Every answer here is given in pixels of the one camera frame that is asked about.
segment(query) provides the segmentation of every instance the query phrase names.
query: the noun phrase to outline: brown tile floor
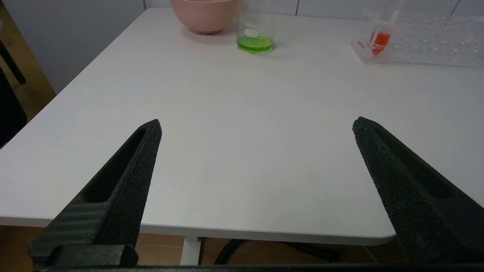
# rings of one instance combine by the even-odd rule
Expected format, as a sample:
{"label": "brown tile floor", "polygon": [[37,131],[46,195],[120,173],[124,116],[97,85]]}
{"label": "brown tile floor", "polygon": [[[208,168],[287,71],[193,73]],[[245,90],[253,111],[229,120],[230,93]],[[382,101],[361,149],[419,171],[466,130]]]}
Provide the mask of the brown tile floor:
{"label": "brown tile floor", "polygon": [[0,19],[3,21],[0,39],[22,71],[27,83],[20,84],[2,58],[0,58],[0,67],[22,104],[27,120],[30,121],[54,98],[55,93],[7,9],[3,6],[0,6]]}
{"label": "brown tile floor", "polygon": [[[0,226],[0,272],[31,271],[29,244],[42,234],[39,227]],[[212,265],[229,239],[206,238],[202,250],[202,265]],[[339,263],[405,262],[406,258],[397,239],[381,246],[318,245],[341,253]],[[179,265],[183,236],[140,234],[136,251],[139,265]],[[249,241],[232,256],[229,264],[319,264],[325,260],[312,257],[278,242]]]}
{"label": "brown tile floor", "polygon": [[[31,120],[55,96],[35,57],[30,52],[20,32],[5,7],[0,7],[0,19],[4,25],[0,32],[3,41],[18,67],[27,79],[20,85],[5,62],[0,67],[7,75],[15,94],[22,104],[28,120]],[[27,254],[29,244],[42,233],[38,227],[0,226],[0,272],[29,272],[32,261]],[[228,239],[207,238],[202,250],[201,263],[212,265]],[[397,239],[382,246],[367,247],[343,245],[319,245],[338,250],[341,263],[403,262],[405,255]],[[178,265],[182,255],[183,237],[170,235],[140,234],[136,251],[139,265]],[[278,242],[250,241],[242,245],[230,259],[229,264],[314,264],[326,263]]]}

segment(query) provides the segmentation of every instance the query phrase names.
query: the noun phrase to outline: chair leg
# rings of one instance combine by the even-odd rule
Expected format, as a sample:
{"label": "chair leg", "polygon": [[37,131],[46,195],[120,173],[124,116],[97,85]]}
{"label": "chair leg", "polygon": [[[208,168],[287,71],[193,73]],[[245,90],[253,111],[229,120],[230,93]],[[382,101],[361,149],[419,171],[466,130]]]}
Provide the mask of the chair leg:
{"label": "chair leg", "polygon": [[27,123],[22,105],[0,69],[0,147],[12,139]]}
{"label": "chair leg", "polygon": [[8,68],[10,68],[15,78],[17,79],[17,81],[20,82],[21,84],[24,84],[25,82],[27,82],[25,80],[24,75],[18,68],[17,64],[15,64],[14,59],[12,59],[12,56],[10,56],[10,53],[7,51],[7,48],[5,47],[5,45],[3,45],[1,40],[0,40],[0,55],[7,63]]}

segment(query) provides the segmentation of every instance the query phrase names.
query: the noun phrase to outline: table leg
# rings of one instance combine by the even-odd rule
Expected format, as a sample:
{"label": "table leg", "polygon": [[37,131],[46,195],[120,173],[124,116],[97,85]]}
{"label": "table leg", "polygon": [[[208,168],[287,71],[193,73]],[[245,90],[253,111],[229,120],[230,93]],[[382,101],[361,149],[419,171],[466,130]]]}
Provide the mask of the table leg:
{"label": "table leg", "polygon": [[202,242],[200,237],[185,236],[183,251],[181,252],[180,265],[198,265],[200,258],[200,246]]}

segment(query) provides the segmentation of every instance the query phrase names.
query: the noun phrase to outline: white wall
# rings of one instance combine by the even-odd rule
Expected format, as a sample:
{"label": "white wall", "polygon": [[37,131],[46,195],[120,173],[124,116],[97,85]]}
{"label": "white wall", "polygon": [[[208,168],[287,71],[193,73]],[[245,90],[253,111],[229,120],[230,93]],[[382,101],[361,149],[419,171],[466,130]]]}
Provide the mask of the white wall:
{"label": "white wall", "polygon": [[484,16],[484,0],[461,0],[455,15]]}
{"label": "white wall", "polygon": [[[406,12],[450,15],[459,0],[406,0]],[[385,0],[300,0],[298,15],[364,19],[363,8],[380,10]]]}
{"label": "white wall", "polygon": [[[145,0],[146,7],[171,7],[170,0]],[[277,0],[279,13],[286,15],[364,19],[363,8],[379,10],[385,0]],[[438,13],[449,15],[459,0],[406,0],[406,12]]]}
{"label": "white wall", "polygon": [[3,3],[55,93],[144,11],[143,0],[3,0]]}
{"label": "white wall", "polygon": [[[298,0],[272,0],[278,4],[278,13],[284,15],[296,15],[296,10],[298,7]],[[170,0],[145,0],[146,8],[163,7],[171,8]]]}

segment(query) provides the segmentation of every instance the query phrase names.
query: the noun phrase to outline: clear acrylic rack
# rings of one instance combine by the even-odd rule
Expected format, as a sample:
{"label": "clear acrylic rack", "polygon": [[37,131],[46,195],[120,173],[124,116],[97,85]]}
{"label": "clear acrylic rack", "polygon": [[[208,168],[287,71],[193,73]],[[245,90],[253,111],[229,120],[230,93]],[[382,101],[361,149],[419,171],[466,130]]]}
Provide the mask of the clear acrylic rack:
{"label": "clear acrylic rack", "polygon": [[364,10],[351,47],[364,63],[439,65],[484,70],[484,17],[400,14],[393,24]]}

